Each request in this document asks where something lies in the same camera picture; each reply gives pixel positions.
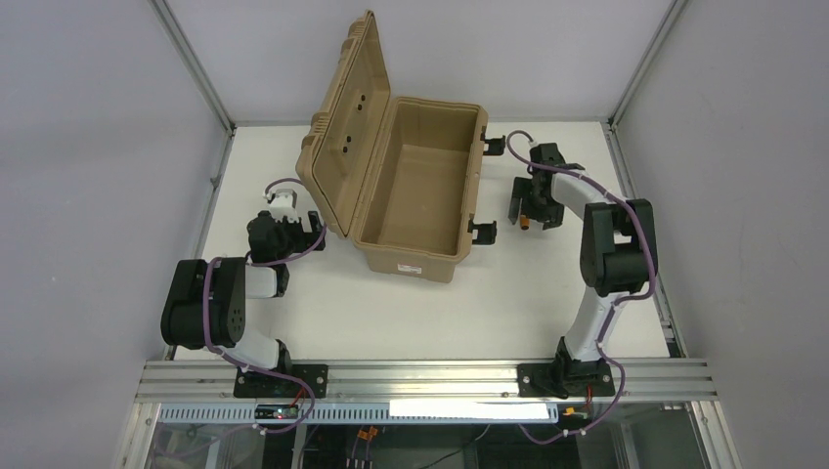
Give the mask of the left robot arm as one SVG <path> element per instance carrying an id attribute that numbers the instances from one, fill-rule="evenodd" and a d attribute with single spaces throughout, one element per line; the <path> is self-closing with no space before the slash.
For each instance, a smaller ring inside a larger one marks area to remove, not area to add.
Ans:
<path id="1" fill-rule="evenodd" d="M 162 310 L 160 333 L 170 346 L 206 349 L 247 371 L 267 369 L 292 373 L 283 341 L 246 324 L 248 300 L 270 300 L 286 294 L 287 263 L 325 249 L 326 226 L 315 211 L 303 219 L 259 212 L 246 225 L 248 253 L 214 262 L 178 262 Z"/>

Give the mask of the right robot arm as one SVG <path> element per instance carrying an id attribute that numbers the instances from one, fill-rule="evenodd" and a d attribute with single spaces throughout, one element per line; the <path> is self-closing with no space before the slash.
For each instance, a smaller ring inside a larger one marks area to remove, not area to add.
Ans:
<path id="1" fill-rule="evenodd" d="M 532 146 L 529 161 L 527 176 L 513 181 L 508 220 L 522 230 L 533 222 L 551 230 L 562 225 L 565 212 L 575 214 L 583 223 L 579 262 L 586 289 L 551 363 L 517 367 L 519 394 L 609 397 L 615 388 L 604 348 L 625 303 L 657 272 L 652 204 L 622 200 L 591 183 L 555 143 Z"/>

